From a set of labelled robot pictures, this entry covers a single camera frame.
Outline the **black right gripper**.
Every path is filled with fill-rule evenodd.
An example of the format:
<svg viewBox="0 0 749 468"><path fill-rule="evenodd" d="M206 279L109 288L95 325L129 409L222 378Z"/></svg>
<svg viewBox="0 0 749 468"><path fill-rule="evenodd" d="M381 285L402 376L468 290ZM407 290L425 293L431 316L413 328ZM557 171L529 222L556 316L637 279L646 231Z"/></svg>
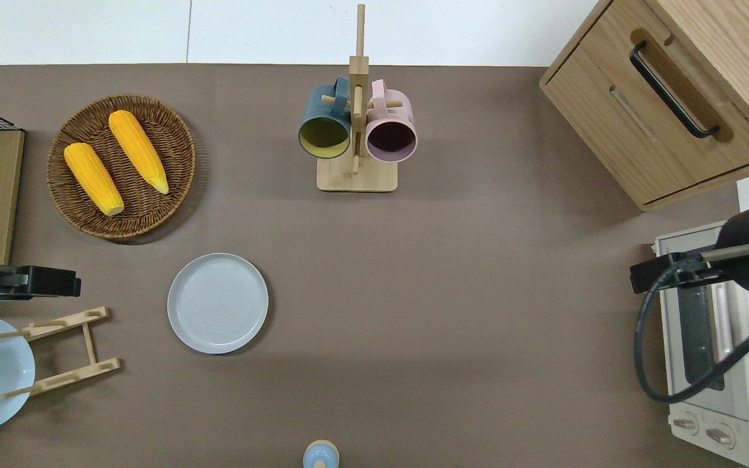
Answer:
<svg viewBox="0 0 749 468"><path fill-rule="evenodd" d="M692 287L733 281L749 291L749 210L725 222L711 248L679 252L683 266L675 271L675 257L657 257L630 267L630 284L635 294L671 287Z"/></svg>

